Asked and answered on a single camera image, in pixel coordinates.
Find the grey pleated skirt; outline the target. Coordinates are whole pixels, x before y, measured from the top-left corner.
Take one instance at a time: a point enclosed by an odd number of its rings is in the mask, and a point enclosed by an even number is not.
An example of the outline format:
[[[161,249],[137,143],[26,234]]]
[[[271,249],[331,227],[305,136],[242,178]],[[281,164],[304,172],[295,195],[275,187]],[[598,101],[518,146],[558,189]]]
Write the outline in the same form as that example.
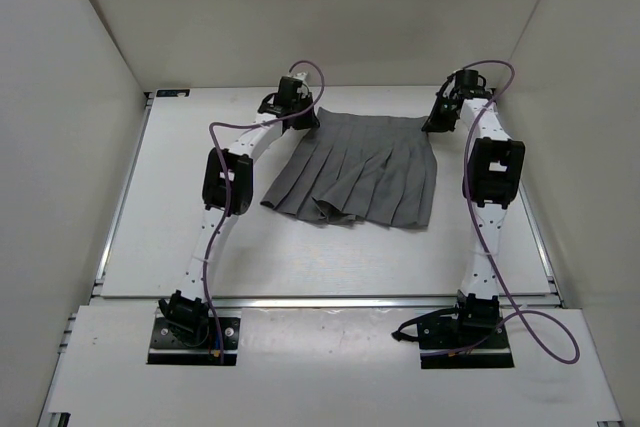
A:
[[[313,224],[429,225],[437,161],[419,117],[319,109],[261,204]]]

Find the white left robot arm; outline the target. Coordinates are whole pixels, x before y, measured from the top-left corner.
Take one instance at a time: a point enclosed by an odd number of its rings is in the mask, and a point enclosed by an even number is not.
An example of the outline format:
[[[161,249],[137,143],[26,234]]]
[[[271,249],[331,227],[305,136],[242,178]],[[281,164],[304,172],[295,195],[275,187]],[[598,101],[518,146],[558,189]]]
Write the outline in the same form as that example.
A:
[[[213,136],[202,188],[204,204],[200,235],[180,287],[159,308],[174,332],[188,345],[208,336],[209,325],[219,326],[211,308],[207,272],[213,269],[238,218],[253,199],[254,164],[268,147],[288,129],[306,130],[319,125],[311,91],[295,85],[268,95],[249,125],[213,122]],[[214,136],[217,127],[239,130],[239,138],[223,148]]]

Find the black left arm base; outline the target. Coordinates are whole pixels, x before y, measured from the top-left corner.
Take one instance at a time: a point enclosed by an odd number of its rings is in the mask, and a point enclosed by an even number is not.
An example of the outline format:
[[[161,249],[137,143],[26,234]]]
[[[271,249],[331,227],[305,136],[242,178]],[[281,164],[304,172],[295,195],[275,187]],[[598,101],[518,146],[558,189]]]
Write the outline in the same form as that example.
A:
[[[160,299],[149,340],[147,363],[169,366],[235,366],[240,315],[215,317],[199,297],[180,290]]]

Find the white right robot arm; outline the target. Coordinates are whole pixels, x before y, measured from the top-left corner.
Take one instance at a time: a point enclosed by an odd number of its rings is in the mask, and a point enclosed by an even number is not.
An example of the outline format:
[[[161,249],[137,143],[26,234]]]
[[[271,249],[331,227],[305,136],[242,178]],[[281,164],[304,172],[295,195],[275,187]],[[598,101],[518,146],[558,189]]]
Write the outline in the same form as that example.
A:
[[[524,143],[504,130],[489,96],[480,88],[441,90],[423,126],[427,133],[452,132],[459,121],[468,128],[462,191],[472,222],[472,253],[457,294],[457,316],[448,323],[449,338],[465,348],[501,320],[496,260],[525,155]]]

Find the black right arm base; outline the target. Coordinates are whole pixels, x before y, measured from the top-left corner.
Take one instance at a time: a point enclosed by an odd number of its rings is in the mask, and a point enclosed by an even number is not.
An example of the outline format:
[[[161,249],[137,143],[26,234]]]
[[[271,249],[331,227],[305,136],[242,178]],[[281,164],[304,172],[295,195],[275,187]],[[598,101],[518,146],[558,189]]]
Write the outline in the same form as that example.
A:
[[[453,307],[407,320],[391,337],[418,345],[423,370],[509,369],[515,362],[502,321],[497,296],[460,293]]]

